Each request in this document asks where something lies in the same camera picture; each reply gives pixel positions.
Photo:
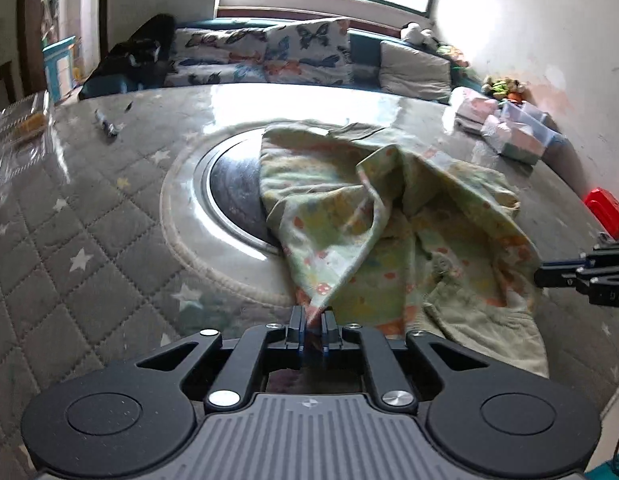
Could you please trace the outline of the green patterned children's garment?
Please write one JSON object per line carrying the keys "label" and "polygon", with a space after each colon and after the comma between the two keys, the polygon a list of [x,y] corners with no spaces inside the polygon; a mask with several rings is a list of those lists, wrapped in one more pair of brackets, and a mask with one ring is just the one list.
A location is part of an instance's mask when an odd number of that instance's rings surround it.
{"label": "green patterned children's garment", "polygon": [[534,318],[541,259],[500,172],[393,128],[280,126],[262,136],[259,194],[309,326],[332,310],[548,375]]}

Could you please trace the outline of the red plastic stool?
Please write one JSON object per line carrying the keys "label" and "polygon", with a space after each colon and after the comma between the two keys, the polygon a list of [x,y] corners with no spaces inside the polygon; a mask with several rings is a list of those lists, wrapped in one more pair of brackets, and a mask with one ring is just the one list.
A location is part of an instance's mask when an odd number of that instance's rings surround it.
{"label": "red plastic stool", "polygon": [[604,188],[594,188],[584,204],[615,240],[619,240],[619,201]]}

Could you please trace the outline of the clear plastic storage box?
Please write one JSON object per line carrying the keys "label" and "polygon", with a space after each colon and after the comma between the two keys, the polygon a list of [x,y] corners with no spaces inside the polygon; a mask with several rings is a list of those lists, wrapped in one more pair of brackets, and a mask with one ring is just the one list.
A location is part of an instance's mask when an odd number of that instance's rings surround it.
{"label": "clear plastic storage box", "polygon": [[549,126],[549,115],[527,101],[522,104],[515,104],[511,101],[504,102],[500,115],[510,122],[529,126],[534,138],[544,146],[564,142],[564,136]]}

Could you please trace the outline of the grey quilted star table cover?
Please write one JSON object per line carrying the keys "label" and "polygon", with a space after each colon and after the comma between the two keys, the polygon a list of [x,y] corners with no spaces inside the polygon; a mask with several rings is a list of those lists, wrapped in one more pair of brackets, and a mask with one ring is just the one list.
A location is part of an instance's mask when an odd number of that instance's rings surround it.
{"label": "grey quilted star table cover", "polygon": [[[95,110],[116,125],[115,139]],[[0,479],[35,473],[20,420],[42,389],[196,328],[232,338],[290,317],[285,267],[216,240],[196,211],[195,167],[228,136],[270,122],[402,129],[504,174],[521,200],[518,224],[544,259],[590,250],[601,230],[551,168],[496,155],[432,102],[220,84],[94,98],[57,107],[54,121],[54,151],[0,198]]]}

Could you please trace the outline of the yellow green plush toys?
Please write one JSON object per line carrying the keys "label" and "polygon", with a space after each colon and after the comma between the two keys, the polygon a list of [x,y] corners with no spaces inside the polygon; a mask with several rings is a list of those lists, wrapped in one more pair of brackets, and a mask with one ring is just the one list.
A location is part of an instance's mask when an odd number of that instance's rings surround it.
{"label": "yellow green plush toys", "polygon": [[525,99],[526,85],[515,78],[487,76],[483,80],[481,91],[484,96],[489,96],[496,101],[522,104]]}

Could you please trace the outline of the round black induction cooktop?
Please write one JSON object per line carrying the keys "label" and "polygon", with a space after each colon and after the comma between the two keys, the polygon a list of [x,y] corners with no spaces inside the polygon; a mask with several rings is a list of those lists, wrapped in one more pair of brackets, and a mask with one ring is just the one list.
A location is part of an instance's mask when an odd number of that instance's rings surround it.
{"label": "round black induction cooktop", "polygon": [[259,193],[259,154],[264,130],[229,136],[202,159],[201,202],[234,238],[271,255],[280,244],[268,229]]}

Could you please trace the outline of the grey cushion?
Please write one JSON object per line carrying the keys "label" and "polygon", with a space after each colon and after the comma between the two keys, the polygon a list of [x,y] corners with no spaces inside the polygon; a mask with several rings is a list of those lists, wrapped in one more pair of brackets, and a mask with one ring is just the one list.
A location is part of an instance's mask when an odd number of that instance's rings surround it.
{"label": "grey cushion", "polygon": [[396,42],[382,41],[379,83],[384,92],[396,96],[447,102],[451,95],[451,62]]}

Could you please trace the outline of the white plush toy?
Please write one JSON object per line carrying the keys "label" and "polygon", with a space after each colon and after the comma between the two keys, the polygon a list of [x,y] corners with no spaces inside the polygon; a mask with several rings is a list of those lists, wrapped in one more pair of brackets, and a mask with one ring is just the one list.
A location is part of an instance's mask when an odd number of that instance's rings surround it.
{"label": "white plush toy", "polygon": [[401,29],[401,39],[415,47],[427,47],[433,50],[439,47],[439,40],[436,39],[434,32],[422,28],[416,22],[408,23]]}

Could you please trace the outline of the small grey pen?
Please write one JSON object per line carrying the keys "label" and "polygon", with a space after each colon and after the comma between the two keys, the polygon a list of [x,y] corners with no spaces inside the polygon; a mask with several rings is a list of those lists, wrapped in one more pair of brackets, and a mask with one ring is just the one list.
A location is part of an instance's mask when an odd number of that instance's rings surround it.
{"label": "small grey pen", "polygon": [[118,136],[118,128],[113,124],[113,122],[111,122],[110,119],[108,119],[108,117],[104,115],[102,110],[95,110],[94,118],[96,118],[96,123],[109,139],[115,139],[116,136]]}

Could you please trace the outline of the butterfly pillow right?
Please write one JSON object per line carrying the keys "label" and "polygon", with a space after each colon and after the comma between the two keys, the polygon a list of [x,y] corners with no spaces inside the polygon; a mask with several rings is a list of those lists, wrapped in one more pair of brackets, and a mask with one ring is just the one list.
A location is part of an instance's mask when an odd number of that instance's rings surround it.
{"label": "butterfly pillow right", "polygon": [[265,30],[262,67],[273,84],[349,86],[353,81],[349,20],[292,22]]}

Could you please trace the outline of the butterfly pillow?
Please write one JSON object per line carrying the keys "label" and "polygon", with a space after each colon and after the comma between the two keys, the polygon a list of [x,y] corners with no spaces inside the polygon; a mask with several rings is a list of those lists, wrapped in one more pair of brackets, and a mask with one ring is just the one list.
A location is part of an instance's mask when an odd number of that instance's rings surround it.
{"label": "butterfly pillow", "polygon": [[265,30],[262,67],[273,84],[349,86],[353,81],[349,20],[292,22]]}
{"label": "butterfly pillow", "polygon": [[164,84],[187,87],[266,82],[266,50],[266,34],[258,28],[177,28]]}

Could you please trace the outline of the butterfly pillow left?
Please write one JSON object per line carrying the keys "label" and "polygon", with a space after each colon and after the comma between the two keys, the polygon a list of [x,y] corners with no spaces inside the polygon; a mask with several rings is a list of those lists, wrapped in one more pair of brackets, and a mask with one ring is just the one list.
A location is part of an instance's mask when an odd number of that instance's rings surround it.
{"label": "butterfly pillow left", "polygon": [[266,82],[266,50],[266,34],[258,28],[177,28],[164,84],[187,87]]}

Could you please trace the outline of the blue sofa bench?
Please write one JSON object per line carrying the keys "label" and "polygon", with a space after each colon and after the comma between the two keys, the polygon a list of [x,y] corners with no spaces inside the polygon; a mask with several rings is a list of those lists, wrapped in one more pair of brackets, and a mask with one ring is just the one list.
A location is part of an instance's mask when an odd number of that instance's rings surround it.
{"label": "blue sofa bench", "polygon": [[[194,29],[211,30],[212,32],[234,32],[240,28],[267,29],[279,25],[288,25],[288,20],[266,20],[266,18],[212,18],[211,20],[192,22]],[[369,30],[352,28],[349,58],[353,63],[353,87],[364,90],[379,90],[379,70],[381,68],[381,44],[386,41],[413,51],[424,52],[441,58],[449,63],[451,84],[454,87],[465,86],[474,90],[480,89],[480,84],[469,76],[469,70],[461,66],[450,56],[439,53],[424,44],[414,46],[397,38],[369,32]],[[119,56],[127,49],[125,44],[116,44],[96,70],[87,78],[78,94],[78,99],[86,100],[97,96],[129,93],[134,91],[164,88],[166,86],[167,54],[160,51],[158,60],[153,64],[131,66]]]}

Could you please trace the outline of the black clothing pile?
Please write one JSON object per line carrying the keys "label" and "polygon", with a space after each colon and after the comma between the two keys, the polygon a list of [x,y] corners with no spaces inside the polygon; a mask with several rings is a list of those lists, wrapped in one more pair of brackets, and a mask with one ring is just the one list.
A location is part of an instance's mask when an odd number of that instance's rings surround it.
{"label": "black clothing pile", "polygon": [[78,100],[162,87],[175,29],[172,15],[154,15],[104,56],[82,85]]}

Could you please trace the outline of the light blue cabinet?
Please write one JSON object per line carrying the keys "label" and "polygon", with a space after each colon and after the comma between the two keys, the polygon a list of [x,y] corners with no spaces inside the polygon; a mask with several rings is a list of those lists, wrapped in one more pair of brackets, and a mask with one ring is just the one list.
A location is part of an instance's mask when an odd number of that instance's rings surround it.
{"label": "light blue cabinet", "polygon": [[51,99],[64,101],[74,90],[74,47],[76,37],[69,36],[42,49],[44,73]]}

